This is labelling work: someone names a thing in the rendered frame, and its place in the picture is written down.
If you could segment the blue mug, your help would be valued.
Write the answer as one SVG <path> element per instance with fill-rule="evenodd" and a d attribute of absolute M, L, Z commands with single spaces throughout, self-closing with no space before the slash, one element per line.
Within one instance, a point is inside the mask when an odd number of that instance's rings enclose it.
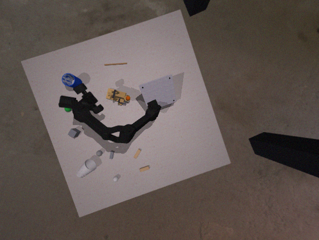
<path fill-rule="evenodd" d="M 76 87 L 78 85 L 80 85 L 82 82 L 82 80 L 78 77 L 76 77 L 75 75 L 71 74 L 71 73 L 66 73 L 62 76 L 62 82 L 64 85 L 69 86 L 69 87 Z"/>

